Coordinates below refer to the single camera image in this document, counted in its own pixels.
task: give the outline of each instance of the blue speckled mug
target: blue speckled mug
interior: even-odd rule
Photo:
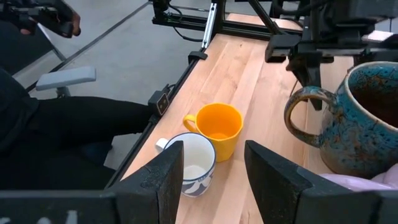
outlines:
[[[295,105],[309,98],[328,104],[319,135],[297,129],[290,119]],[[398,63],[358,65],[336,93],[304,87],[290,97],[284,116],[287,129],[319,147],[333,172],[365,178],[385,172],[398,162]]]

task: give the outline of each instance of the blue mug handle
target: blue mug handle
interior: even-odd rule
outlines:
[[[285,125],[287,129],[292,133],[296,138],[299,140],[314,146],[314,147],[320,147],[322,142],[321,138],[317,134],[309,134],[306,133],[302,130],[299,130],[299,128],[294,125],[291,119],[292,111],[294,107],[300,102],[308,99],[318,99],[318,100],[323,100],[326,103],[329,104],[330,107],[336,107],[337,104],[337,99],[336,95],[334,93],[331,93],[327,90],[324,90],[322,88],[316,87],[316,86],[306,86],[298,91],[296,91],[287,101],[286,106],[285,106],[285,111],[284,111],[284,119],[285,119]]]

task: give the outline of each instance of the ceramic mug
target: ceramic mug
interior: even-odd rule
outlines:
[[[295,105],[311,98],[328,104],[319,135],[297,129],[290,119]],[[319,147],[333,172],[364,178],[385,172],[398,162],[398,63],[358,65],[336,93],[304,87],[290,97],[284,116],[287,129]]]
[[[243,118],[231,105],[211,103],[202,107],[196,115],[186,115],[183,124],[189,131],[210,139],[216,148],[217,162],[223,162],[234,153],[243,128]]]
[[[197,197],[206,192],[211,184],[216,166],[216,151],[209,139],[197,133],[182,133],[171,140],[164,138],[156,142],[155,148],[160,153],[175,141],[183,141],[184,172],[182,193]]]

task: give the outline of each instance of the white mug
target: white mug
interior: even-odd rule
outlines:
[[[182,133],[171,140],[161,138],[155,148],[160,153],[175,141],[183,141],[184,172],[182,193],[197,197],[206,192],[216,166],[216,150],[209,139],[197,133]]]

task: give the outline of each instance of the lavender cloth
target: lavender cloth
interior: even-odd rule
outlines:
[[[355,192],[398,189],[398,164],[371,180],[339,174],[320,174],[320,176]]]

